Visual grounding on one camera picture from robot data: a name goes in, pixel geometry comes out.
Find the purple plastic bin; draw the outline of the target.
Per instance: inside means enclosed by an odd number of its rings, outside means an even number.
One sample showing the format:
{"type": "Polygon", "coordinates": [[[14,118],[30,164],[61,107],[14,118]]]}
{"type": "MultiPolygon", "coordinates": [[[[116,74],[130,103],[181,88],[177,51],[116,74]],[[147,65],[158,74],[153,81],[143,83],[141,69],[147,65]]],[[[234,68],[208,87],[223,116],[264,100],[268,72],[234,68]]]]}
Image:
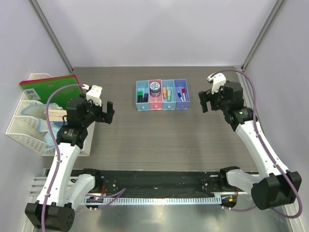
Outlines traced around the purple plastic bin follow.
{"type": "Polygon", "coordinates": [[[175,85],[175,94],[176,94],[176,110],[186,110],[190,106],[190,97],[189,97],[189,91],[188,91],[188,85],[186,79],[174,79],[174,85],[175,85]],[[182,88],[185,88],[185,95],[186,95],[186,101],[181,101],[178,97],[178,92],[181,93],[182,98],[182,88]]]}

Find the red white marker pen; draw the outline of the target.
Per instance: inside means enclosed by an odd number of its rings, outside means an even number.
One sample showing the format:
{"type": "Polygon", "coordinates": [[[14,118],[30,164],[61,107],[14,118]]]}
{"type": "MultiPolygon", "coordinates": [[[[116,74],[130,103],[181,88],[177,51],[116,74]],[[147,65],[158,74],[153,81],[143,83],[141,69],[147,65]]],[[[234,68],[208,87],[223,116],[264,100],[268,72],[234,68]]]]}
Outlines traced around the red white marker pen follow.
{"type": "Polygon", "coordinates": [[[185,88],[182,88],[183,100],[186,101],[185,88]]]}

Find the light green correction tape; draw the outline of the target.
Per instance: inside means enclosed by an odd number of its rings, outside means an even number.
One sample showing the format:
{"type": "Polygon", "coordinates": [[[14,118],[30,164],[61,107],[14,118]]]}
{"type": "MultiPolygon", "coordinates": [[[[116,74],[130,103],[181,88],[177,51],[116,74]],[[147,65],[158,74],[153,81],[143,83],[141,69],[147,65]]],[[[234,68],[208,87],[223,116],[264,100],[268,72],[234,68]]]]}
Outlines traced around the light green correction tape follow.
{"type": "Polygon", "coordinates": [[[172,100],[172,90],[168,89],[167,90],[167,101],[170,102],[172,100]]]}

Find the blue plastic bin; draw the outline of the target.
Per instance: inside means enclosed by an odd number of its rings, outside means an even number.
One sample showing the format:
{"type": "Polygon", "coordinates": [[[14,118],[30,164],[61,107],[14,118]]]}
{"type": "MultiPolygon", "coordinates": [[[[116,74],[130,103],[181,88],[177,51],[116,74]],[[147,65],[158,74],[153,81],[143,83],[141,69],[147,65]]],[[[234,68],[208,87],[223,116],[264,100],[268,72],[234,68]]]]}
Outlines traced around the blue plastic bin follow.
{"type": "Polygon", "coordinates": [[[175,110],[176,108],[176,94],[175,94],[175,85],[174,80],[162,80],[162,88],[166,87],[167,90],[172,90],[172,100],[170,102],[166,99],[163,99],[163,110],[175,110]]]}

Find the green black highlighter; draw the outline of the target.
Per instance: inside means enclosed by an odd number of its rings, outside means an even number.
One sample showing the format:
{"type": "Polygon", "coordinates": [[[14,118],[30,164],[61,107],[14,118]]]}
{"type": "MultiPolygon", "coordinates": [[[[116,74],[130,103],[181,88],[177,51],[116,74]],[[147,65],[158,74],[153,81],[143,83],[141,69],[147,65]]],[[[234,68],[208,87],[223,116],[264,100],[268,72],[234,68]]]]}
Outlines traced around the green black highlighter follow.
{"type": "Polygon", "coordinates": [[[137,94],[137,103],[143,102],[143,91],[139,90],[137,94]]]}

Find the orange small stationery item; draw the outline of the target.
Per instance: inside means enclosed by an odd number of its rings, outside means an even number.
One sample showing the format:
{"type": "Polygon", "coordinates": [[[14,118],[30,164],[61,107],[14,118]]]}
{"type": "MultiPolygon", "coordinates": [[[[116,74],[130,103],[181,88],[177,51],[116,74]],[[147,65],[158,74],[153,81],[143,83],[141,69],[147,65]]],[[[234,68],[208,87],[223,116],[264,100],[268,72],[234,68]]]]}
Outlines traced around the orange small stationery item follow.
{"type": "Polygon", "coordinates": [[[163,93],[163,99],[166,99],[167,98],[167,88],[166,87],[162,88],[162,93],[163,93]]]}

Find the light blue end bin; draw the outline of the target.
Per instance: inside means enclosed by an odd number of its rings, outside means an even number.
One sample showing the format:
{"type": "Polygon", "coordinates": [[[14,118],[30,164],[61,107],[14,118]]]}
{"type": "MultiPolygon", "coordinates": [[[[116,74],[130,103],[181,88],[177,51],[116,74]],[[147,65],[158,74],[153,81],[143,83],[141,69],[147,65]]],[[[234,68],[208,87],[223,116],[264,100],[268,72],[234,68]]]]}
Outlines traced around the light blue end bin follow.
{"type": "Polygon", "coordinates": [[[150,111],[149,80],[136,82],[136,107],[138,111],[150,111]]]}

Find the purple black highlighter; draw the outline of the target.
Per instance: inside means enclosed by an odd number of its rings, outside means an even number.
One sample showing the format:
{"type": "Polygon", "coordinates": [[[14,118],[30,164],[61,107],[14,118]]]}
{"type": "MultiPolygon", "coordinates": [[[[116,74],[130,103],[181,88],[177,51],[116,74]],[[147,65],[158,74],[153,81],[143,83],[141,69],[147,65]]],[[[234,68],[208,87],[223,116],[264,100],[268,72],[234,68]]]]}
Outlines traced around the purple black highlighter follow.
{"type": "Polygon", "coordinates": [[[145,93],[143,96],[143,102],[148,102],[148,97],[149,97],[149,94],[145,93]]]}

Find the pink plastic bin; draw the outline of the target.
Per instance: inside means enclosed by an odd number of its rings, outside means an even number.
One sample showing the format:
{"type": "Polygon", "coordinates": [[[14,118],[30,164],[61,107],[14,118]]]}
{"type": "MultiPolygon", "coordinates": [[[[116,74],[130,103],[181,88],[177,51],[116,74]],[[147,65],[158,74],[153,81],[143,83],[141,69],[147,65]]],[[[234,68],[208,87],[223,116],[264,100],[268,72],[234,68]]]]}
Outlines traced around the pink plastic bin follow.
{"type": "MultiPolygon", "coordinates": [[[[153,81],[158,81],[162,85],[161,79],[153,79],[149,81],[149,84],[153,81]]],[[[152,97],[149,93],[149,103],[150,103],[150,109],[151,110],[162,110],[163,109],[163,97],[162,97],[162,91],[161,95],[159,97],[152,97]]]]}

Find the blue slime jar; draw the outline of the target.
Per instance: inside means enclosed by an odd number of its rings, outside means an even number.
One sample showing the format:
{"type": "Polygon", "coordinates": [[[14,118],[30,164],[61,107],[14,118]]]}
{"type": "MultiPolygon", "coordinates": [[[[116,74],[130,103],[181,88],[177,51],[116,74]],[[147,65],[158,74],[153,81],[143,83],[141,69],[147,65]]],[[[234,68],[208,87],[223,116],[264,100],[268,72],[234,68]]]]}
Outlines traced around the blue slime jar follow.
{"type": "Polygon", "coordinates": [[[158,81],[153,81],[149,84],[150,95],[154,98],[161,95],[161,84],[158,81]]]}

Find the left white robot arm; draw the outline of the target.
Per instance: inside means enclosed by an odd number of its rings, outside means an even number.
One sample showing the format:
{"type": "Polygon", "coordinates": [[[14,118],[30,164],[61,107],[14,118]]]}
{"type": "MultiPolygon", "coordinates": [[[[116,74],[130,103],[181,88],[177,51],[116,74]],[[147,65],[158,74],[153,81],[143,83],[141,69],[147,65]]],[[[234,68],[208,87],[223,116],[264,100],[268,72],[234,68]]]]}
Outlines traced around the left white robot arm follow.
{"type": "Polygon", "coordinates": [[[68,182],[88,136],[87,128],[94,122],[111,124],[114,113],[111,101],[107,102],[106,112],[102,105],[83,97],[68,102],[64,123],[57,132],[56,151],[48,177],[37,200],[25,208],[26,216],[36,229],[68,232],[86,194],[102,189],[103,180],[96,169],[83,169],[70,188],[68,182]]]}

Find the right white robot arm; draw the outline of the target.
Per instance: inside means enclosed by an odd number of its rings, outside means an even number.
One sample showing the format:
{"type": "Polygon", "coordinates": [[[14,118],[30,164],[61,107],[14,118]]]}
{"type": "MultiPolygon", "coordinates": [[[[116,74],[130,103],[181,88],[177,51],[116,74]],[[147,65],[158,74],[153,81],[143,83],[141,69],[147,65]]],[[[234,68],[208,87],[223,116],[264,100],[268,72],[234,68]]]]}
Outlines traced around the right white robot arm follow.
{"type": "Polygon", "coordinates": [[[253,176],[237,166],[222,168],[218,178],[220,189],[228,191],[237,187],[250,194],[260,210],[294,203],[301,176],[290,172],[271,148],[253,109],[244,105],[240,83],[227,82],[217,92],[209,89],[198,96],[204,113],[208,103],[213,111],[223,112],[225,121],[246,145],[259,173],[253,176]]]}

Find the wooden blocks stack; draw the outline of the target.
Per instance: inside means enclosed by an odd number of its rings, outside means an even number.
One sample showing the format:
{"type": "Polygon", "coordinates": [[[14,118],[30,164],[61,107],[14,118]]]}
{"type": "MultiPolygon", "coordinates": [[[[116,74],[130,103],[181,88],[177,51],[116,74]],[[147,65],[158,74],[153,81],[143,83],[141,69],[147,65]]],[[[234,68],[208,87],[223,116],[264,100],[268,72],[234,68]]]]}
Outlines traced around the wooden blocks stack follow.
{"type": "Polygon", "coordinates": [[[66,121],[66,110],[55,110],[55,109],[49,109],[48,110],[48,117],[50,122],[62,122],[63,118],[66,121]]]}

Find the green folder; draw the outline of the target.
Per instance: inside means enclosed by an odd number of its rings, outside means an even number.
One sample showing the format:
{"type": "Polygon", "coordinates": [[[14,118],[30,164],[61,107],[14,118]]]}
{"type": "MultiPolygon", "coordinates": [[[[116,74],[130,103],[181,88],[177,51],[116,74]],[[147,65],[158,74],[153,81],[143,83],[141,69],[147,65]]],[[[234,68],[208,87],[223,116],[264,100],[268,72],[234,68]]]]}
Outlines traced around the green folder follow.
{"type": "MultiPolygon", "coordinates": [[[[19,85],[25,91],[26,95],[35,101],[40,101],[43,104],[47,103],[48,98],[56,90],[63,86],[79,84],[75,75],[66,75],[38,80],[22,81],[19,85]]],[[[72,98],[77,98],[82,93],[79,86],[66,88],[57,93],[50,103],[56,103],[58,106],[66,109],[67,103],[72,98]]]]}

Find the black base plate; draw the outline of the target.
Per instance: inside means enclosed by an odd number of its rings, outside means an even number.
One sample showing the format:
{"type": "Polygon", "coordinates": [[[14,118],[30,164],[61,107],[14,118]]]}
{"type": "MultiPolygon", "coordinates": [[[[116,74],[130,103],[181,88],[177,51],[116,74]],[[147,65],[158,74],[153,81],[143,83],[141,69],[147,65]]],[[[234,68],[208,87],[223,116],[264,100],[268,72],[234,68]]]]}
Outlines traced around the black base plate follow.
{"type": "Polygon", "coordinates": [[[237,190],[224,186],[219,172],[101,170],[100,174],[101,183],[90,192],[112,195],[125,189],[122,198],[200,198],[237,190]]]}

